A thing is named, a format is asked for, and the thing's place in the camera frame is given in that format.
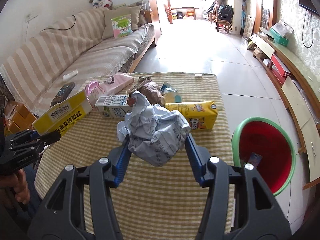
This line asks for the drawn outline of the person's left hand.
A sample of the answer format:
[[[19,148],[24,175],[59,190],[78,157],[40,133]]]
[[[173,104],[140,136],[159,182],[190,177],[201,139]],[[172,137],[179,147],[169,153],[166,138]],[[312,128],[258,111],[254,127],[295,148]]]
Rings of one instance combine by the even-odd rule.
[[[7,187],[13,189],[15,200],[18,203],[29,203],[30,191],[24,169],[20,169],[14,174],[8,176],[1,176],[1,188]]]

